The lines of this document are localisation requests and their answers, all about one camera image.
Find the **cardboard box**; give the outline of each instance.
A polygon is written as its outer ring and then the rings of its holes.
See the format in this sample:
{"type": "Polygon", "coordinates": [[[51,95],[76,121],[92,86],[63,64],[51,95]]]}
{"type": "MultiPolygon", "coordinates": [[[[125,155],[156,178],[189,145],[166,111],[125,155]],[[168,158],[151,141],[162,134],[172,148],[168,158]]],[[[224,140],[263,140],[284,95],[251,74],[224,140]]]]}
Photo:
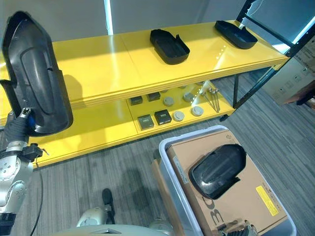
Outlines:
{"type": "Polygon", "coordinates": [[[315,76],[315,36],[294,56],[315,76]]]}
{"type": "Polygon", "coordinates": [[[218,235],[218,229],[227,232],[239,230],[245,220],[263,234],[287,216],[269,185],[247,155],[246,167],[238,174],[241,181],[234,184],[219,199],[204,198],[191,183],[189,169],[204,155],[224,144],[238,144],[230,131],[172,144],[167,155],[183,187],[191,208],[206,236],[218,235]]]}
{"type": "Polygon", "coordinates": [[[264,86],[263,89],[279,104],[299,99],[300,91],[309,91],[315,76],[296,58],[290,59],[264,86]]]}

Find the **black plastic cover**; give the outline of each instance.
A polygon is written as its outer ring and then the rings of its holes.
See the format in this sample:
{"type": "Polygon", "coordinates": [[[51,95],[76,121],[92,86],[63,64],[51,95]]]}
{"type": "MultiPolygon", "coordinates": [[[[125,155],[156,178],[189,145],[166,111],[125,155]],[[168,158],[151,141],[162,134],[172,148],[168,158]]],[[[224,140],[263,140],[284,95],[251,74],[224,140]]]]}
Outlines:
{"type": "Polygon", "coordinates": [[[2,52],[11,80],[0,83],[15,117],[31,108],[27,134],[45,136],[70,127],[71,106],[50,36],[28,13],[9,18],[2,52]]]}
{"type": "Polygon", "coordinates": [[[189,170],[189,178],[206,198],[218,199],[236,182],[246,166],[246,152],[238,144],[220,146],[189,170]]]}
{"type": "Polygon", "coordinates": [[[185,61],[190,53],[190,49],[179,35],[176,35],[176,38],[174,38],[170,32],[165,30],[152,30],[150,41],[163,61],[170,65],[185,61]]]}
{"type": "Polygon", "coordinates": [[[16,214],[0,213],[0,236],[7,236],[11,234],[14,225],[16,214]]]}
{"type": "Polygon", "coordinates": [[[249,49],[258,41],[257,38],[246,30],[245,26],[240,29],[232,23],[217,21],[215,28],[231,43],[242,49],[249,49]]]}

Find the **gray bin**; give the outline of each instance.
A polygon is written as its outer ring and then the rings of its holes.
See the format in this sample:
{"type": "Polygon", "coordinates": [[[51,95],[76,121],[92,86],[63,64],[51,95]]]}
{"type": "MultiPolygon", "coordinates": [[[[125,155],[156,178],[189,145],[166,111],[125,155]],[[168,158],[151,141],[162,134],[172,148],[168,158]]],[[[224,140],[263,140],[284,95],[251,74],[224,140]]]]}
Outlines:
{"type": "MultiPolygon", "coordinates": [[[[177,179],[173,167],[168,159],[166,150],[173,143],[223,130],[228,130],[228,128],[222,125],[216,125],[206,129],[197,130],[180,136],[164,139],[159,144],[158,149],[162,160],[160,162],[159,168],[169,189],[170,196],[175,205],[186,236],[203,236],[203,233],[184,194],[181,184],[177,179]]],[[[287,214],[287,220],[283,221],[278,226],[264,233],[264,236],[296,236],[296,227],[292,221],[291,216],[287,213],[286,209],[279,199],[278,201],[287,214]]]]}

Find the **round gray puck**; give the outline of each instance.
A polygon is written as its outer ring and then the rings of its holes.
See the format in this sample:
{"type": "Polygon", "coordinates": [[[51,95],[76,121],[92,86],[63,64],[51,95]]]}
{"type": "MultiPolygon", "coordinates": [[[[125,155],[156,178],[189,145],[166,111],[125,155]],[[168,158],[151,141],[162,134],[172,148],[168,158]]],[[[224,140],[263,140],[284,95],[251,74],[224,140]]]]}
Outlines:
{"type": "Polygon", "coordinates": [[[199,106],[195,106],[191,109],[191,113],[195,116],[195,117],[199,117],[203,114],[203,109],[199,106]]]}
{"type": "Polygon", "coordinates": [[[184,99],[186,102],[192,102],[193,99],[194,99],[194,96],[193,96],[192,93],[187,92],[187,93],[184,94],[183,99],[184,99]]]}
{"type": "Polygon", "coordinates": [[[164,103],[165,106],[171,107],[174,104],[174,99],[172,97],[165,97],[163,99],[163,103],[164,103]]]}
{"type": "Polygon", "coordinates": [[[185,115],[181,111],[176,111],[173,113],[173,118],[175,121],[182,121],[184,119],[185,115]]]}

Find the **yellow shelf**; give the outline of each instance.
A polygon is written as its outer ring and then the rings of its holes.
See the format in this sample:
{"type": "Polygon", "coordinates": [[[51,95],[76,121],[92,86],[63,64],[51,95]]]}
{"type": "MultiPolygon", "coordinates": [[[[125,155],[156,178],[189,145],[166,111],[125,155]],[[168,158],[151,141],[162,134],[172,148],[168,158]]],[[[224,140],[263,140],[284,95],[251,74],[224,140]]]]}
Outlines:
{"type": "Polygon", "coordinates": [[[38,143],[39,147],[49,153],[49,155],[44,153],[43,157],[38,159],[38,164],[49,165],[190,123],[233,113],[234,109],[221,94],[219,94],[219,113],[216,113],[201,95],[193,104],[185,102],[182,99],[183,94],[188,91],[195,93],[196,88],[200,87],[189,85],[185,89],[173,88],[166,93],[161,93],[160,100],[152,102],[149,102],[146,96],[142,96],[143,103],[134,106],[130,105],[129,100],[121,100],[75,110],[74,123],[67,130],[47,137],[30,138],[30,143],[38,143]],[[166,96],[174,99],[175,103],[172,107],[164,106],[163,98],[166,96]],[[202,116],[195,117],[191,114],[190,109],[195,105],[203,108],[202,116]],[[164,109],[167,109],[171,116],[174,111],[182,111],[185,118],[181,122],[172,120],[168,124],[158,125],[154,112],[164,109]],[[147,114],[152,116],[155,125],[151,129],[142,131],[137,118],[147,114]]]}
{"type": "MultiPolygon", "coordinates": [[[[165,28],[190,48],[188,59],[167,65],[151,45],[150,30],[54,42],[54,52],[74,110],[150,92],[283,64],[288,58],[254,34],[258,42],[238,49],[215,23],[165,28]]],[[[9,79],[0,57],[0,79],[9,79]]],[[[10,105],[0,88],[0,123],[10,105]]]]}

